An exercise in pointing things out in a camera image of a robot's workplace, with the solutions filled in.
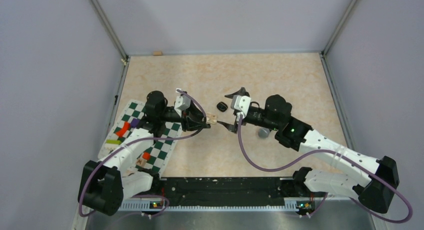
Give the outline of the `cream earbud charging case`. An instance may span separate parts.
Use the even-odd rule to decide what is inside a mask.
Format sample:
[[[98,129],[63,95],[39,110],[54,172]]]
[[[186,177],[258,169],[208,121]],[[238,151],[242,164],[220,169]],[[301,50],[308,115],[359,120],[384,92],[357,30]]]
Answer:
[[[218,123],[218,117],[212,113],[206,113],[207,124],[216,125]]]

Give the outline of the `black earbud charging case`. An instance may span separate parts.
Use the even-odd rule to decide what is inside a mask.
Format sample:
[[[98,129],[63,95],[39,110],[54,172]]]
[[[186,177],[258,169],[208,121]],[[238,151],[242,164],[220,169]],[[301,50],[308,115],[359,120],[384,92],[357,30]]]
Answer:
[[[216,105],[216,108],[220,111],[220,112],[225,112],[228,109],[228,105],[225,102],[218,102]]]

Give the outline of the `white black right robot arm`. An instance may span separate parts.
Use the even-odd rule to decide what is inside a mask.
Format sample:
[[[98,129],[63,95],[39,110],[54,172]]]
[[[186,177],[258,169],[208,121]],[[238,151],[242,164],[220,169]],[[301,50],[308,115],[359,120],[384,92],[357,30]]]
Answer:
[[[394,159],[367,156],[327,138],[293,117],[292,104],[279,94],[267,97],[264,107],[258,106],[244,87],[226,97],[231,99],[230,107],[235,116],[234,124],[228,129],[238,138],[246,124],[273,130],[280,145],[301,153],[303,157],[314,156],[340,170],[340,173],[329,173],[301,168],[294,176],[296,194],[335,193],[352,198],[373,212],[388,212],[400,183]]]

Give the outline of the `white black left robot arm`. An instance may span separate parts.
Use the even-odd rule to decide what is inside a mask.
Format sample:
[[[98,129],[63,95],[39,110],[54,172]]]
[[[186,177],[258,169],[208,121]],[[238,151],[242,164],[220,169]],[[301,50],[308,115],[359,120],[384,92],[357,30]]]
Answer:
[[[87,217],[83,207],[92,212],[115,214],[122,202],[138,193],[155,196],[160,191],[159,175],[150,170],[136,170],[125,176],[126,171],[155,143],[171,141],[163,137],[166,124],[178,123],[182,131],[199,134],[216,124],[217,118],[207,114],[201,105],[187,92],[177,89],[174,106],[161,91],[147,94],[143,116],[133,126],[132,132],[105,157],[88,161],[82,170],[78,192],[78,213]]]

